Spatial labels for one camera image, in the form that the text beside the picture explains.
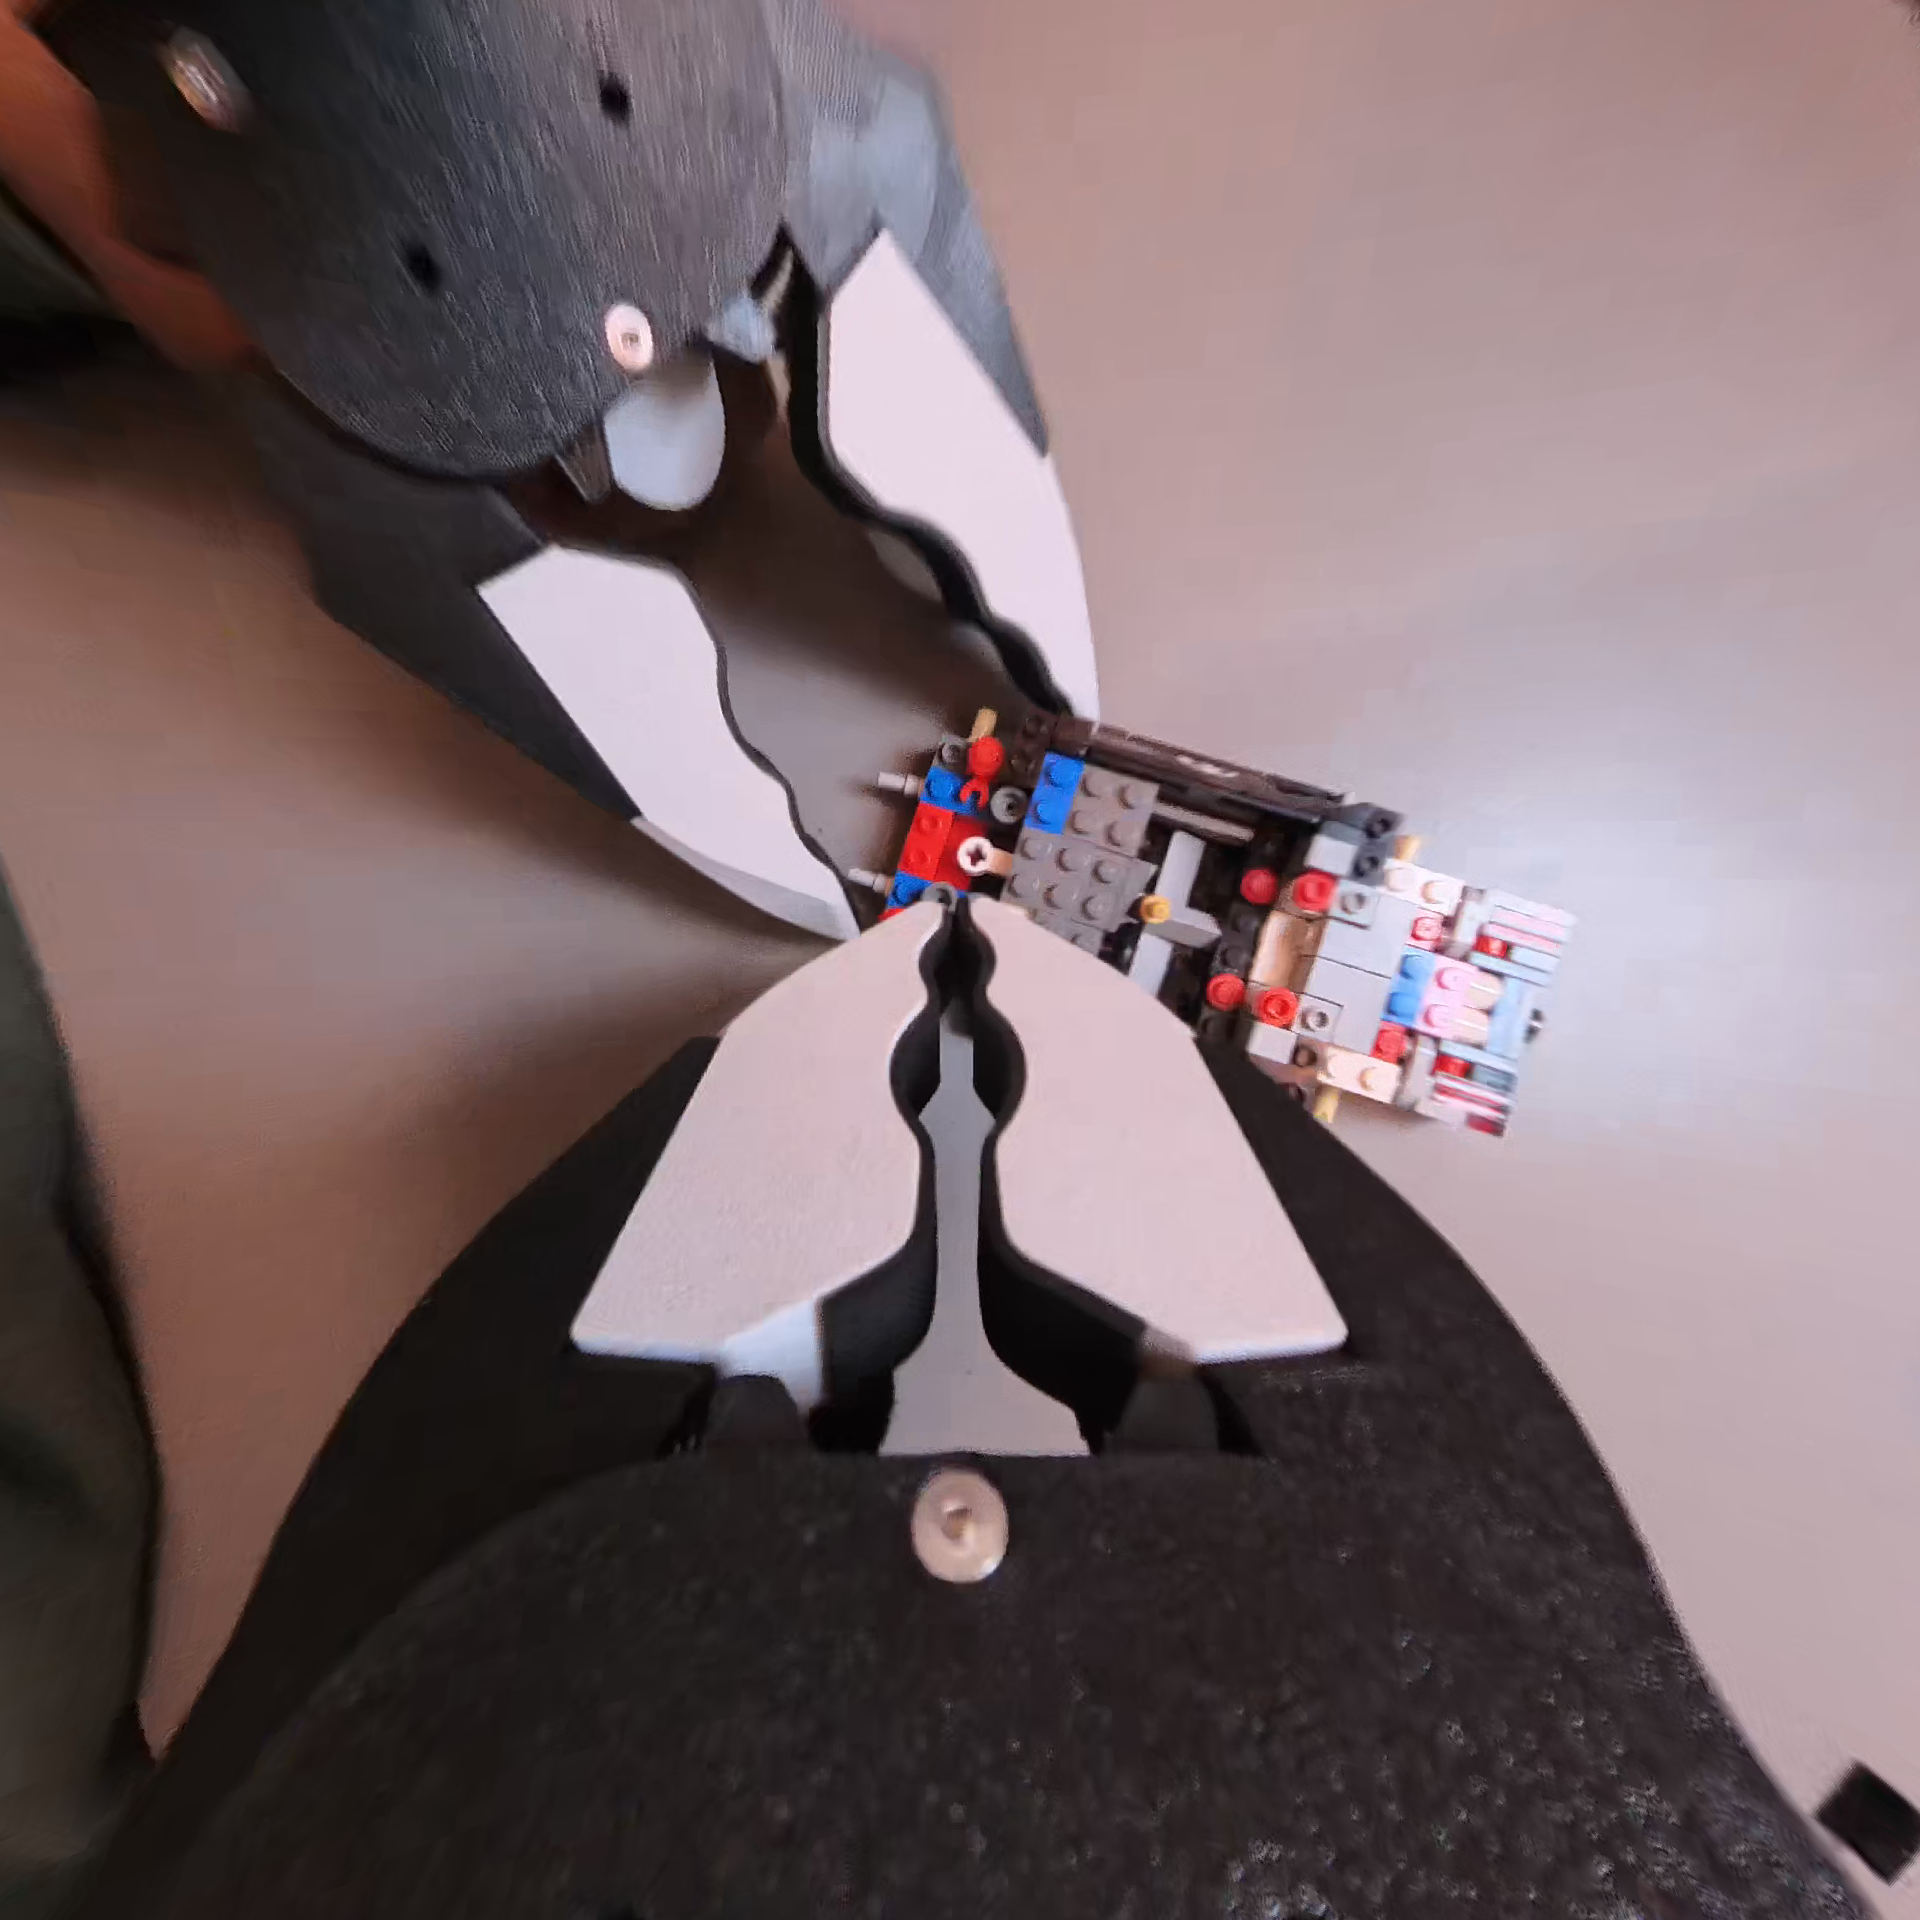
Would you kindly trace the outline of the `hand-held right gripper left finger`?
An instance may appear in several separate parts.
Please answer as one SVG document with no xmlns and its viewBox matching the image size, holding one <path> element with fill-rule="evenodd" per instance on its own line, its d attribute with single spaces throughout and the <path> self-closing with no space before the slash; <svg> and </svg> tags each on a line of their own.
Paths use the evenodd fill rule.
<svg viewBox="0 0 1920 1920">
<path fill-rule="evenodd" d="M 940 1286 L 940 966 L 912 904 L 740 1012 L 569 1326 L 596 1360 L 774 1381 L 827 1451 L 878 1454 Z"/>
</svg>

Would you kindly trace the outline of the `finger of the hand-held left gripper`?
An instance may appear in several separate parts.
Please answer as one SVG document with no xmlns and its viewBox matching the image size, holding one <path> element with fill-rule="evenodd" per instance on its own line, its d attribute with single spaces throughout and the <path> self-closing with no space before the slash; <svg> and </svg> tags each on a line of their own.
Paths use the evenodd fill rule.
<svg viewBox="0 0 1920 1920">
<path fill-rule="evenodd" d="M 760 911 L 827 942 L 858 915 L 789 783 L 739 731 L 725 653 L 672 566 L 550 544 L 480 596 L 626 795 L 634 825 Z"/>
<path fill-rule="evenodd" d="M 793 432 L 829 497 L 925 573 L 1046 713 L 1100 718 L 1097 647 L 1065 486 L 892 230 L 795 341 Z"/>
</svg>

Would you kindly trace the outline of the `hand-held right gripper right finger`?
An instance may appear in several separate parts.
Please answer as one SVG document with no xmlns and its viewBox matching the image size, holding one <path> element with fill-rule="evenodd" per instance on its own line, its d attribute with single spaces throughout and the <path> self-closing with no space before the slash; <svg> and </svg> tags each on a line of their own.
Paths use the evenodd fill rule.
<svg viewBox="0 0 1920 1920">
<path fill-rule="evenodd" d="M 972 988 L 977 1272 L 995 1356 L 1089 1451 L 1141 1388 L 1318 1360 L 1348 1326 L 1189 1025 L 1024 911 L 954 925 Z"/>
</svg>

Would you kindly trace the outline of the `lego car model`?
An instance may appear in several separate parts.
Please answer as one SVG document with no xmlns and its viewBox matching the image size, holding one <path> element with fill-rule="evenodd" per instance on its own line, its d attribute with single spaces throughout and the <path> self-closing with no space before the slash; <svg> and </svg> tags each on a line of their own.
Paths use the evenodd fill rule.
<svg viewBox="0 0 1920 1920">
<path fill-rule="evenodd" d="M 1574 918 L 1425 864 L 1394 808 L 1049 710 L 980 710 L 875 785 L 909 804 L 848 871 L 883 918 L 1002 900 L 1322 1120 L 1507 1133 Z"/>
</svg>

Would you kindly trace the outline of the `black stickered lego panel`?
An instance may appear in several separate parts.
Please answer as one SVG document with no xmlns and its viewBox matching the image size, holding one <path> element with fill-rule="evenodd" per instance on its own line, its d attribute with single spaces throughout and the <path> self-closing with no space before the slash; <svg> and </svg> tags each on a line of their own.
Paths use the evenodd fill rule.
<svg viewBox="0 0 1920 1920">
<path fill-rule="evenodd" d="M 1917 1805 L 1859 1760 L 1821 1793 L 1814 1822 L 1884 1886 L 1897 1884 L 1917 1860 Z"/>
</svg>

